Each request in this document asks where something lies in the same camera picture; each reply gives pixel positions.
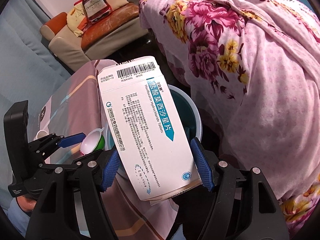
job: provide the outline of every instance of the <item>beige armchair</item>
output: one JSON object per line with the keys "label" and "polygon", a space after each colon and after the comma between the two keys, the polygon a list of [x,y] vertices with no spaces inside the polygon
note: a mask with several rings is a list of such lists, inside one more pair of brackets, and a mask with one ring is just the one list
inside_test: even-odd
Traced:
{"label": "beige armchair", "polygon": [[49,49],[73,71],[91,60],[104,59],[113,52],[144,36],[140,27],[139,7],[133,3],[115,10],[109,17],[91,26],[82,37],[76,37],[67,26],[65,12],[40,28]]}

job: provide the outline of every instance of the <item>blue gripper pad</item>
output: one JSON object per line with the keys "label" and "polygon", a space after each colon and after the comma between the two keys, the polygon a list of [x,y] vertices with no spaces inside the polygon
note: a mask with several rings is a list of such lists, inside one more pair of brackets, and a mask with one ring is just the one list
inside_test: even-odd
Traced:
{"label": "blue gripper pad", "polygon": [[115,149],[103,170],[102,183],[100,186],[103,192],[105,192],[108,187],[112,186],[112,183],[116,177],[119,166],[120,166],[120,157],[117,149]]}
{"label": "blue gripper pad", "polygon": [[195,139],[191,140],[190,148],[203,186],[209,191],[212,191],[214,188],[214,183],[212,181],[212,170]]}

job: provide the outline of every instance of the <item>bedding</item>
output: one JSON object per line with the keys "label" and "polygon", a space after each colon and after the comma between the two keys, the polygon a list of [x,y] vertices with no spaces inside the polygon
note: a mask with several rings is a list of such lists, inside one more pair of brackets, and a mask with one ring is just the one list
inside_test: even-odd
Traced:
{"label": "bedding", "polygon": [[[13,103],[29,100],[28,139],[37,130],[38,115],[49,97],[70,74],[42,43],[39,29],[49,18],[34,0],[10,0],[0,15],[0,117]],[[0,122],[0,204],[8,209],[12,200],[8,185],[12,170]]]}
{"label": "bedding", "polygon": [[320,196],[320,23],[297,0],[141,0],[220,154],[260,167],[291,236]]}

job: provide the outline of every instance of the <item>hennessy bottle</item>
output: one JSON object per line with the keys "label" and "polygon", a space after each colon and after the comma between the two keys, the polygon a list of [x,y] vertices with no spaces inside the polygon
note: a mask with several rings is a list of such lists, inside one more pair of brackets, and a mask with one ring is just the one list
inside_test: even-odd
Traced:
{"label": "hennessy bottle", "polygon": [[90,23],[96,23],[112,12],[106,0],[82,0],[82,4]]}

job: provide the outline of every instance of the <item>plastic bowl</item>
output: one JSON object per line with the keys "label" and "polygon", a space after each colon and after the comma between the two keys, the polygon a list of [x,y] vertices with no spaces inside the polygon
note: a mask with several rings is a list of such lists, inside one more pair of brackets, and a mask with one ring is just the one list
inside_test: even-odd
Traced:
{"label": "plastic bowl", "polygon": [[105,139],[102,135],[103,130],[104,128],[94,129],[84,138],[80,146],[82,154],[86,155],[105,147]]}

